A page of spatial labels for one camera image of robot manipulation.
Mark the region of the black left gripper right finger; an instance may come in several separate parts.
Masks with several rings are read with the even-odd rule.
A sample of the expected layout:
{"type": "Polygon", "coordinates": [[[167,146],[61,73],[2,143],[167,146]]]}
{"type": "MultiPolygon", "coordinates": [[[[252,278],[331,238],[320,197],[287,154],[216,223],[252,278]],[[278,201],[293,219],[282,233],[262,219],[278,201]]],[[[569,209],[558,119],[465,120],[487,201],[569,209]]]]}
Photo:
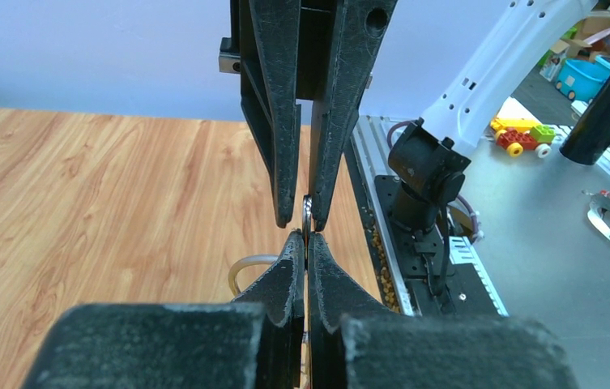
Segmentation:
{"type": "Polygon", "coordinates": [[[349,331],[396,318],[334,259],[320,233],[309,235],[309,329],[349,331]]]}

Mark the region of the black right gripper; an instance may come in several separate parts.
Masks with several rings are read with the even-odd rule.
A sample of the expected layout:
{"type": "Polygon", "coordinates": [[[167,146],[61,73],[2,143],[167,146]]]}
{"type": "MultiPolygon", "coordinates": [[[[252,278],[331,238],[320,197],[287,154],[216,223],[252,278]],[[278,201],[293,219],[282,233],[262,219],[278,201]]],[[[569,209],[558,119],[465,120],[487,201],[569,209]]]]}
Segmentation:
{"type": "Polygon", "coordinates": [[[220,71],[241,78],[241,108],[267,168],[275,223],[292,219],[301,107],[313,102],[308,194],[325,229],[345,143],[396,1],[232,1],[220,71]]]}

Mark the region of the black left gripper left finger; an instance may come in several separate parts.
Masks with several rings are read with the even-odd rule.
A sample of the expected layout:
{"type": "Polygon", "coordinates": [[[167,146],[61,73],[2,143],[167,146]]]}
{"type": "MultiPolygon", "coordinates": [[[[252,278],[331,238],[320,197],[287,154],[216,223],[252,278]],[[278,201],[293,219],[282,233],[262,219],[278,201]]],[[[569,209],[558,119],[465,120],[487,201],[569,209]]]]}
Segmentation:
{"type": "Polygon", "coordinates": [[[232,302],[255,302],[265,306],[278,327],[304,321],[305,241],[299,229],[291,231],[276,261],[232,302]]]}

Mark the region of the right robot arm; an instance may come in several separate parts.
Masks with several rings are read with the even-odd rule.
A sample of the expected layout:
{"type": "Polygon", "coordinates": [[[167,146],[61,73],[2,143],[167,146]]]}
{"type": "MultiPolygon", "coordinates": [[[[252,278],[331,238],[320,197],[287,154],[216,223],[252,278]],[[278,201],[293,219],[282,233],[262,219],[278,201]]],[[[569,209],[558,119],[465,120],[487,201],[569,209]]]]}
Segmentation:
{"type": "MultiPolygon", "coordinates": [[[[301,102],[313,104],[309,189],[322,231],[393,1],[232,1],[219,64],[240,77],[240,106],[270,179],[275,223],[292,219],[301,102]]],[[[508,1],[476,51],[420,114],[420,128],[467,156],[502,101],[592,1],[508,1]]]]}

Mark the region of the large metal keyring with tags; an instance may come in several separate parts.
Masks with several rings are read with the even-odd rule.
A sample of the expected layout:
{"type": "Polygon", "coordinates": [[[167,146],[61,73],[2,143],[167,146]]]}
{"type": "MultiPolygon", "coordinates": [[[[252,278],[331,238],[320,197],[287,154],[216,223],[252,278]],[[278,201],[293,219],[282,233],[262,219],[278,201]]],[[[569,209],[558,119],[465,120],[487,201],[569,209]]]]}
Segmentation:
{"type": "Polygon", "coordinates": [[[257,355],[256,388],[297,388],[301,385],[301,343],[305,331],[304,281],[307,244],[312,231],[312,199],[302,202],[301,228],[290,233],[281,252],[256,254],[229,269],[234,302],[259,303],[266,311],[257,355]],[[267,269],[240,289],[238,273],[253,265],[267,269]]]}

